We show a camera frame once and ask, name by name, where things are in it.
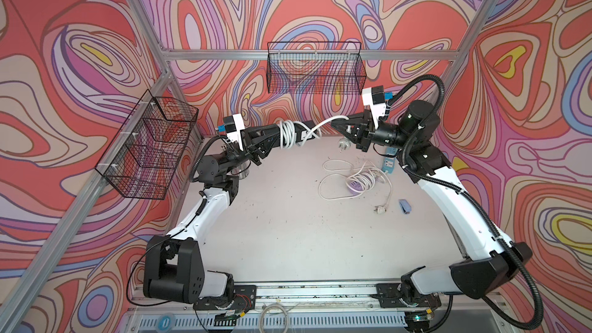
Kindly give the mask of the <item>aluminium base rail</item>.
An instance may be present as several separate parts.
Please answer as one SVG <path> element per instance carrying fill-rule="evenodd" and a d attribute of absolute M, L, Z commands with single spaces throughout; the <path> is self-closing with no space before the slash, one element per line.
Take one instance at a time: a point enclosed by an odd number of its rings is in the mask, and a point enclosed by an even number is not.
<path fill-rule="evenodd" d="M 258 282 L 254 308 L 233 332 L 404 332 L 408 308 L 383 308 L 375 298 L 379 280 Z M 145 301 L 124 316 L 119 332 L 217 332 L 215 311 L 194 311 Z"/>

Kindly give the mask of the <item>purple power strip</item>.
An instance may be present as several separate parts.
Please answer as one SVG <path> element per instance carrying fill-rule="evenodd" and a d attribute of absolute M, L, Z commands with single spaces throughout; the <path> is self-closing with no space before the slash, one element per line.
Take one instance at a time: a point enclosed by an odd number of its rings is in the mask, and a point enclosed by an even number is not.
<path fill-rule="evenodd" d="M 376 180 L 371 177 L 359 177 L 348 179 L 347 187 L 353 195 L 364 194 L 376 186 Z"/>

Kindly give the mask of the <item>black power strip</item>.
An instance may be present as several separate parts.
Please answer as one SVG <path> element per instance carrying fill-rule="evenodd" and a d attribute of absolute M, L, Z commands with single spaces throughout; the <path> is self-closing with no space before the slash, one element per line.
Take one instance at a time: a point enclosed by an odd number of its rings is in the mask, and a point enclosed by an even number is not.
<path fill-rule="evenodd" d="M 306 125 L 302 121 L 282 120 L 277 123 L 280 137 L 279 147 L 283 150 L 289 150 L 294 145 L 303 146 L 311 139 L 321 139 L 322 132 L 320 129 L 336 120 L 348 120 L 348 117 L 343 115 L 329 117 L 313 127 Z"/>

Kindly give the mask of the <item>blue power strip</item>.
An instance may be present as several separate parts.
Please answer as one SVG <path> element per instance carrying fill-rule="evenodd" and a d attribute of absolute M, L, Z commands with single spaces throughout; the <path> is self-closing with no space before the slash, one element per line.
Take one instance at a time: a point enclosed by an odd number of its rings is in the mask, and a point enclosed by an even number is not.
<path fill-rule="evenodd" d="M 387 194 L 383 203 L 374 206 L 373 211 L 376 214 L 385 214 L 393 198 L 394 185 L 390 178 L 393 173 L 393 161 L 391 157 L 382 166 L 365 160 L 358 166 L 348 160 L 328 159 L 322 165 L 326 175 L 319 181 L 317 193 L 322 200 L 329 202 L 354 200 L 365 197 L 368 193 L 374 191 L 379 185 L 385 185 Z M 376 186 L 364 194 L 353 195 L 347 187 L 348 179 L 359 177 L 371 177 L 376 180 Z"/>

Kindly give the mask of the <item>small blue plug cover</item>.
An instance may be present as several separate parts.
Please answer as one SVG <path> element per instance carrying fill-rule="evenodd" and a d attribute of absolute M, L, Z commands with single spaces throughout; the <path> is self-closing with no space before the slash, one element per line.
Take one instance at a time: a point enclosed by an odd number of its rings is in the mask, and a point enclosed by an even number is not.
<path fill-rule="evenodd" d="M 410 214 L 413 210 L 410 202 L 408 202 L 408 200 L 405 199 L 399 200 L 399 206 L 401 207 L 401 210 L 404 214 Z"/>

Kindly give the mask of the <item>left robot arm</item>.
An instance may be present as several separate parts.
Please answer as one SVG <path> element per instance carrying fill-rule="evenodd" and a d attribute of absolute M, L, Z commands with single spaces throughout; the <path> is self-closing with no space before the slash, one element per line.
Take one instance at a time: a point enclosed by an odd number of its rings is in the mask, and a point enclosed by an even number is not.
<path fill-rule="evenodd" d="M 247 162 L 261 164 L 284 142 L 280 126 L 268 125 L 228 132 L 205 143 L 191 171 L 192 182 L 203 184 L 201 199 L 175 228 L 152 237 L 141 257 L 143 295 L 152 306 L 206 302 L 226 308 L 234 303 L 232 274 L 206 269 L 200 245 L 237 197 L 240 178 L 232 170 Z"/>

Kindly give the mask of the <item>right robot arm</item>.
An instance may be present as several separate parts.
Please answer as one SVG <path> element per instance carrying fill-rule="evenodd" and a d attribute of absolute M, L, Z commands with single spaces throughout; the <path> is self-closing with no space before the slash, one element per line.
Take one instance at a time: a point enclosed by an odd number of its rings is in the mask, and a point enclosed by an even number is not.
<path fill-rule="evenodd" d="M 435 103 L 414 100 L 397 123 L 389 123 L 387 119 L 395 102 L 425 81 L 436 86 Z M 462 185 L 446 155 L 430 141 L 440 124 L 438 111 L 445 93 L 444 82 L 431 74 L 416 77 L 391 98 L 381 86 L 364 89 L 364 111 L 331 122 L 331 127 L 359 150 L 367 151 L 372 145 L 396 148 L 399 166 L 434 201 L 456 235 L 461 261 L 439 268 L 418 267 L 404 274 L 394 296 L 404 305 L 413 306 L 431 294 L 450 298 L 465 295 L 484 301 L 510 325 L 535 330 L 544 320 L 544 303 L 526 269 L 533 255 L 530 247 L 513 241 L 495 225 Z M 533 315 L 525 322 L 510 317 L 488 296 L 518 274 L 523 276 L 533 299 Z"/>

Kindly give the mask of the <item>metal pen cup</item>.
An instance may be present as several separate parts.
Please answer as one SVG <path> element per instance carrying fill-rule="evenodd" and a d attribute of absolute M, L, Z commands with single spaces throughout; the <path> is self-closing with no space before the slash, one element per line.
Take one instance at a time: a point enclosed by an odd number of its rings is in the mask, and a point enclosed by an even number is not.
<path fill-rule="evenodd" d="M 250 173 L 251 161 L 246 160 L 245 162 L 232 168 L 228 173 L 231 177 L 236 177 L 238 180 L 245 179 Z"/>

